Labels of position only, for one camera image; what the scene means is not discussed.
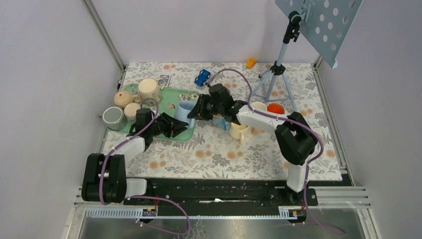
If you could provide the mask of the light blue upside-down mug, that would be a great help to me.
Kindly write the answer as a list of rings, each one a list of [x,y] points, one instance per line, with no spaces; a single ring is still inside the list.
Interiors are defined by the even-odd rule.
[[[180,101],[176,106],[174,118],[186,122],[189,128],[195,126],[195,119],[188,118],[188,114],[194,109],[195,103],[190,101]]]

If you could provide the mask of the blue mug yellow inside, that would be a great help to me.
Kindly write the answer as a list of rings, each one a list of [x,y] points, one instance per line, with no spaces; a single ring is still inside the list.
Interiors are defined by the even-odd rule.
[[[222,115],[214,115],[212,124],[213,126],[221,128],[225,131],[229,131],[231,127],[230,122],[228,122]]]

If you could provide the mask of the cream upside-down mug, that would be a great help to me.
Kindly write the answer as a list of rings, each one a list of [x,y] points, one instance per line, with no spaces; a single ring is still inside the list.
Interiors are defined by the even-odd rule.
[[[245,142],[245,138],[250,134],[250,127],[247,125],[239,125],[231,122],[229,134],[231,137],[239,140],[240,144],[243,144]]]

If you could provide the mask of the orange mug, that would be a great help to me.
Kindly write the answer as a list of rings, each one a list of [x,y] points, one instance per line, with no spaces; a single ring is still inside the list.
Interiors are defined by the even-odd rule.
[[[285,109],[280,104],[277,104],[277,103],[269,104],[267,106],[267,111],[275,113],[275,114],[280,114],[280,115],[285,114]]]

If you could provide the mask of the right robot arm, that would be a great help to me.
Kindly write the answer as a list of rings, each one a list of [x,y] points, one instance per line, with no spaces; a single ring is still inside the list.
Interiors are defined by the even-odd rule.
[[[221,115],[228,122],[246,125],[275,135],[282,156],[289,162],[285,192],[288,203],[298,205],[305,199],[306,161],[315,151],[317,135],[298,112],[288,116],[254,109],[248,102],[234,100],[222,84],[209,88],[201,94],[188,118],[211,120]]]

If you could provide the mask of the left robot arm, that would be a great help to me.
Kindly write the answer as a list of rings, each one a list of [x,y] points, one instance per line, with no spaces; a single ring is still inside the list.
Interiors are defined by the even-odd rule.
[[[121,203],[127,193],[125,163],[143,153],[153,138],[164,135],[178,136],[189,124],[166,113],[155,114],[143,108],[136,112],[127,138],[112,148],[109,153],[92,153],[87,158],[81,196],[84,201],[101,202],[104,205]]]

